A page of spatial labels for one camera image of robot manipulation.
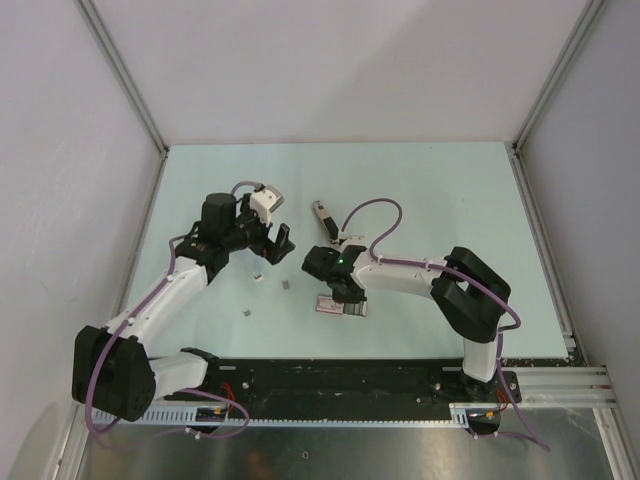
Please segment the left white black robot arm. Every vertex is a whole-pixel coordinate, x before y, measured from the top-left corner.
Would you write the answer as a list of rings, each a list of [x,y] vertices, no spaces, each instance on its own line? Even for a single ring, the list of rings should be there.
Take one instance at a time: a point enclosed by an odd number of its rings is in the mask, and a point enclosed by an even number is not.
[[[85,413],[100,410],[117,419],[140,419],[154,400],[188,389],[197,398],[214,397],[221,376],[214,355],[185,347],[152,358],[150,347],[173,318],[243,250],[280,263],[295,246],[281,224],[269,237],[273,213],[283,196],[272,186],[256,184],[236,197],[212,193],[191,229],[169,242],[169,264],[154,286],[133,306],[103,327],[84,327],[76,336],[72,397]]]

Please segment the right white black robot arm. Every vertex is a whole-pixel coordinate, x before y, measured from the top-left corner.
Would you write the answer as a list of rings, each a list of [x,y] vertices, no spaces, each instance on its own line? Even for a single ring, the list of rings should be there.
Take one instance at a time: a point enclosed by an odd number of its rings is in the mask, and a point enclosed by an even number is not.
[[[471,250],[455,247],[442,258],[408,260],[374,256],[363,245],[339,250],[314,246],[302,270],[326,284],[332,298],[341,303],[365,302],[370,290],[434,301],[463,339],[463,393],[473,401],[484,401],[496,391],[501,335],[507,329],[502,317],[512,316],[511,329],[519,328],[521,320],[508,304],[511,287]]]

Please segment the red white staple box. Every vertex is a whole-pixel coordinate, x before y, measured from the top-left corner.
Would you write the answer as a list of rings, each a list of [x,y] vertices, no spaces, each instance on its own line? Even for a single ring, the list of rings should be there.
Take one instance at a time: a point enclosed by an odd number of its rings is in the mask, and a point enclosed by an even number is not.
[[[323,314],[340,316],[366,317],[368,313],[367,301],[344,303],[334,300],[331,296],[319,295],[315,311]]]

